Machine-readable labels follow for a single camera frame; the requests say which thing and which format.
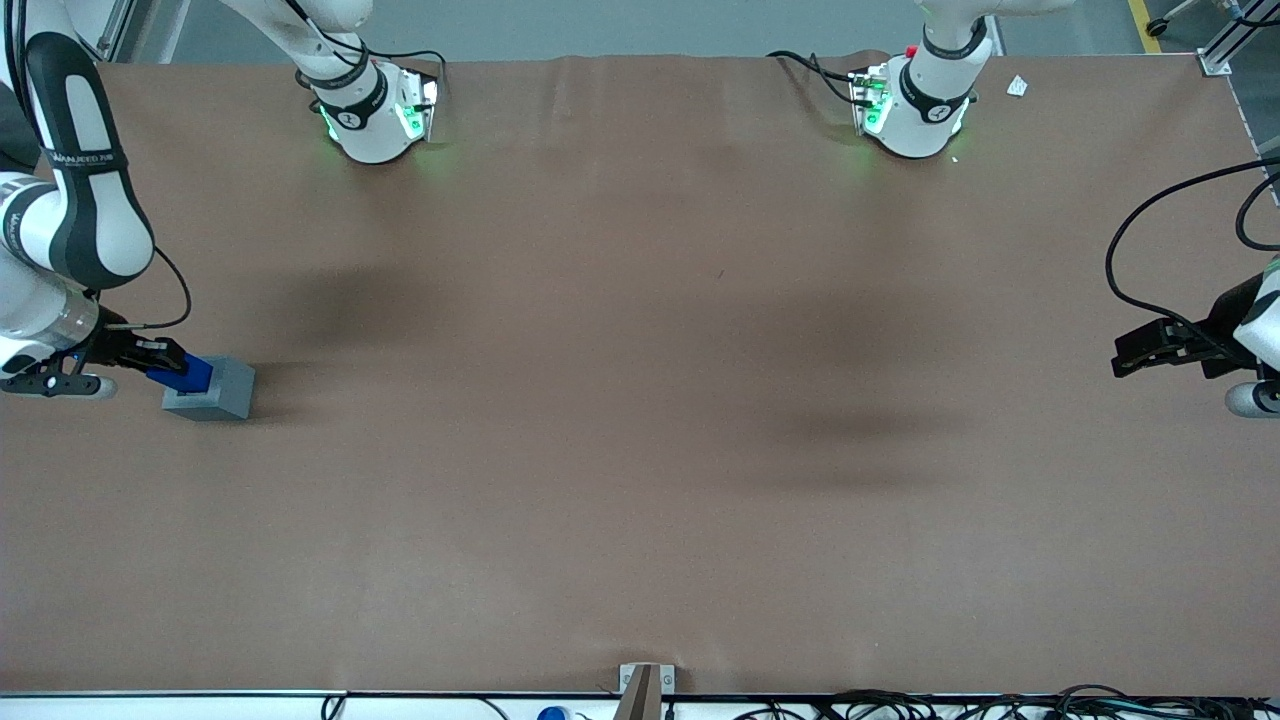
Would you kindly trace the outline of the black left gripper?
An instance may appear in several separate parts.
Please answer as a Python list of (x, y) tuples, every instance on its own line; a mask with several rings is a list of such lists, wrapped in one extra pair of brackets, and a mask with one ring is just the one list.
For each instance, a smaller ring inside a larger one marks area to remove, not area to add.
[[(1260, 380), (1268, 379), (1268, 366), (1260, 360), (1256, 351), (1247, 350), (1235, 332), (1258, 319), (1262, 310), (1254, 306), (1265, 283), (1263, 275), (1253, 275), (1248, 281), (1222, 292), (1210, 309), (1199, 328), (1219, 347), (1217, 359), (1207, 361), (1204, 377), (1213, 379), (1234, 370), (1252, 370)], [(1114, 377), (1126, 378), (1134, 373), (1156, 366), (1181, 366), (1202, 361), (1199, 354), (1192, 350), (1203, 348), (1206, 342), (1196, 324), (1187, 325), (1174, 319), (1155, 319), (1117, 337), (1117, 352), (1114, 356)]]

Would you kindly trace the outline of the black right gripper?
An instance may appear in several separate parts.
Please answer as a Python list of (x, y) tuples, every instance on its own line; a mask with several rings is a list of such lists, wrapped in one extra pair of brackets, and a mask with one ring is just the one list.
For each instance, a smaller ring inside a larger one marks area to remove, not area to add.
[(96, 333), (93, 365), (142, 372), (152, 378), (184, 378), (189, 373), (186, 350), (173, 338), (146, 340), (133, 332)]

